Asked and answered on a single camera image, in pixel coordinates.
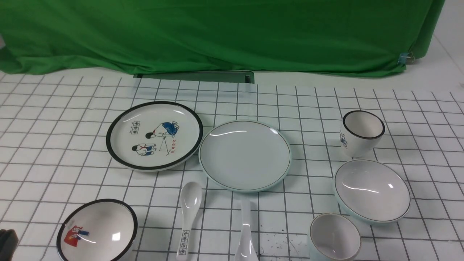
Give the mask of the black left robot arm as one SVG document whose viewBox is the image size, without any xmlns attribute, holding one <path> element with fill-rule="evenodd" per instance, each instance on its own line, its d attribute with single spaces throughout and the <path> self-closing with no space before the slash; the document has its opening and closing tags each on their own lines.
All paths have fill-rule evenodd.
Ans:
<svg viewBox="0 0 464 261">
<path fill-rule="evenodd" d="M 11 261 L 18 246 L 18 236 L 15 230 L 0 230 L 0 260 Z"/>
</svg>

